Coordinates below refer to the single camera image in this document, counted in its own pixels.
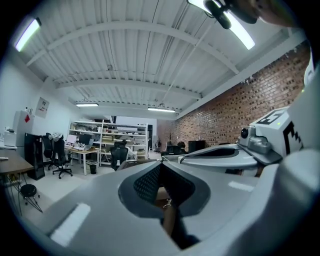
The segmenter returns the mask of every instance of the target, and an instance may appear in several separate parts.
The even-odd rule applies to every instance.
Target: gray floor
[[[161,156],[160,153],[150,151],[149,158],[160,159]],[[26,182],[35,185],[38,194],[40,195],[40,198],[36,196],[35,199],[43,212],[81,184],[99,178],[101,175],[107,175],[114,172],[112,168],[103,165],[97,169],[96,174],[90,174],[90,170],[87,170],[88,174],[84,175],[83,164],[79,164],[77,161],[73,161],[73,166],[70,167],[73,176],[71,177],[69,174],[62,174],[62,179],[58,178],[59,173],[53,175],[52,170],[48,171],[47,166],[45,167],[45,177],[39,180],[31,179],[25,174]],[[21,180],[21,185],[24,185],[25,181],[22,178]],[[18,192],[14,188],[12,188],[11,191],[11,187],[7,189],[7,192],[11,199],[14,198],[15,204],[18,205]],[[25,201],[21,196],[19,197],[19,201],[22,216],[37,225],[38,219],[42,213],[29,204],[25,205]]]

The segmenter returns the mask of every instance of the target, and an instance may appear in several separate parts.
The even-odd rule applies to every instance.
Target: red brick wall
[[[273,109],[290,105],[304,87],[310,60],[306,43],[299,45],[270,65],[218,97],[176,121],[157,120],[157,136],[165,149],[169,140],[176,145],[200,136],[207,147],[234,143],[242,126],[249,125]]]

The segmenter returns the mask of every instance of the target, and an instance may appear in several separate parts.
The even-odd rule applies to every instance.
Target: black cabinet
[[[205,140],[189,140],[188,141],[188,152],[192,153],[198,150],[203,150],[206,148]]]
[[[42,143],[42,136],[25,133],[24,159],[34,167],[27,175],[34,180],[45,176]]]

